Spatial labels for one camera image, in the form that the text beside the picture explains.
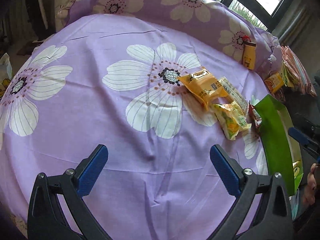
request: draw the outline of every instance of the wall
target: wall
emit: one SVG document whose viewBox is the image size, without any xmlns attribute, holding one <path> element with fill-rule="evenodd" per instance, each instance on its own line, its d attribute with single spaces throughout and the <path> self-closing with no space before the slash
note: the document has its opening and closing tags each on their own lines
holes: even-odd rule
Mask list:
<svg viewBox="0 0 320 240">
<path fill-rule="evenodd" d="M 297 42 L 292 46 L 310 78 L 320 70 L 320 20 L 313 17 Z"/>
</svg>

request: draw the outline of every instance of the silver screw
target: silver screw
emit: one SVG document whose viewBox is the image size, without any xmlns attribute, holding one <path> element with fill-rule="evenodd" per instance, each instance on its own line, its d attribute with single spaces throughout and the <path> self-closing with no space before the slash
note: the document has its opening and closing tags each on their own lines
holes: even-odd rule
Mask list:
<svg viewBox="0 0 320 240">
<path fill-rule="evenodd" d="M 281 175 L 281 173 L 276 172 L 276 173 L 275 173 L 275 177 L 276 177 L 277 179 L 281 179 L 282 175 Z"/>
<path fill-rule="evenodd" d="M 66 174 L 67 174 L 67 175 L 72 175 L 73 173 L 75 173 L 75 170 L 74 170 L 74 169 L 67 169 L 67 170 L 66 170 Z"/>
<path fill-rule="evenodd" d="M 252 174 L 252 170 L 249 168 L 244 169 L 244 173 L 247 175 L 251 175 Z"/>
</svg>

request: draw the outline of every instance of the floral bedsheet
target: floral bedsheet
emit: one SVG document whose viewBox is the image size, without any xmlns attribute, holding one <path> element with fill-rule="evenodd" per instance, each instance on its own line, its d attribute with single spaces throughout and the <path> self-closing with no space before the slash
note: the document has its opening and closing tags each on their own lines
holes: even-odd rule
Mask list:
<svg viewBox="0 0 320 240">
<path fill-rule="evenodd" d="M 226 140 L 177 77 L 205 66 L 261 100 L 260 76 L 281 60 L 277 39 L 212 0 L 67 0 L 59 17 L 65 27 L 34 51 L 0 104 L 1 203 L 26 220 L 38 173 L 62 174 L 104 144 L 109 160 L 84 201 L 113 239 L 206 239 L 235 200 L 210 147 L 268 171 L 260 138 L 249 130 Z M 244 35 L 257 43 L 260 76 L 239 63 Z"/>
</svg>

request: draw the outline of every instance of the snack package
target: snack package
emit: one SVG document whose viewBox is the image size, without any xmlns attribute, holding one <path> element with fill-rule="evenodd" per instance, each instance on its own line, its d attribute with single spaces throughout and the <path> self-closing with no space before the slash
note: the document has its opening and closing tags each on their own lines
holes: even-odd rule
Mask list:
<svg viewBox="0 0 320 240">
<path fill-rule="evenodd" d="M 259 113 L 257 112 L 257 110 L 254 108 L 254 106 L 251 104 L 249 104 L 249 115 L 252 118 L 252 120 L 254 121 L 255 128 L 257 130 L 259 130 L 261 122 L 262 122 L 262 118 L 259 115 Z"/>
<path fill-rule="evenodd" d="M 244 116 L 247 116 L 249 107 L 248 101 L 245 100 L 239 91 L 225 77 L 220 78 L 219 82 L 223 86 L 224 90 L 228 93 L 228 96 L 226 97 L 227 101 L 229 103 L 236 101 L 240 106 Z"/>
<path fill-rule="evenodd" d="M 10 64 L 10 58 L 9 55 L 5 53 L 0 59 L 0 99 L 8 88 L 11 78 L 12 67 Z"/>
<path fill-rule="evenodd" d="M 245 120 L 244 114 L 236 101 L 224 105 L 213 104 L 211 107 L 228 140 L 236 140 L 236 135 L 239 132 L 251 128 L 251 124 Z"/>
<path fill-rule="evenodd" d="M 296 178 L 299 175 L 301 161 L 297 161 L 295 163 L 292 163 L 293 166 L 293 176 Z"/>
<path fill-rule="evenodd" d="M 253 42 L 244 41 L 244 52 L 242 58 L 242 65 L 250 70 L 254 69 L 256 63 L 256 46 Z"/>
<path fill-rule="evenodd" d="M 205 68 L 177 79 L 195 95 L 206 110 L 213 100 L 228 96 L 220 82 Z"/>
<path fill-rule="evenodd" d="M 284 64 L 284 62 L 282 61 L 282 67 L 281 67 L 281 72 L 280 72 L 281 78 L 284 82 L 284 85 L 286 87 L 290 87 L 290 88 L 294 88 L 294 84 L 291 82 L 290 78 L 289 78 L 289 73 L 288 73 L 288 69 L 286 67 L 286 65 Z"/>
<path fill-rule="evenodd" d="M 277 92 L 284 85 L 281 75 L 278 72 L 268 77 L 264 83 L 268 87 L 271 94 Z"/>
</svg>

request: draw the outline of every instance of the green tray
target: green tray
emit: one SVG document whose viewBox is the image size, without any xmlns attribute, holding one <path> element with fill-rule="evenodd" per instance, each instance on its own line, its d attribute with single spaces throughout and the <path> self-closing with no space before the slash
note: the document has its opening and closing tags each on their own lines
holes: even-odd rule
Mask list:
<svg viewBox="0 0 320 240">
<path fill-rule="evenodd" d="M 255 109 L 262 118 L 260 136 L 269 174 L 280 172 L 288 195 L 293 196 L 301 182 L 303 166 L 299 143 L 288 135 L 288 129 L 293 127 L 288 110 L 271 95 L 265 96 Z M 296 161 L 301 161 L 301 165 L 298 176 L 294 178 L 292 163 Z"/>
</svg>

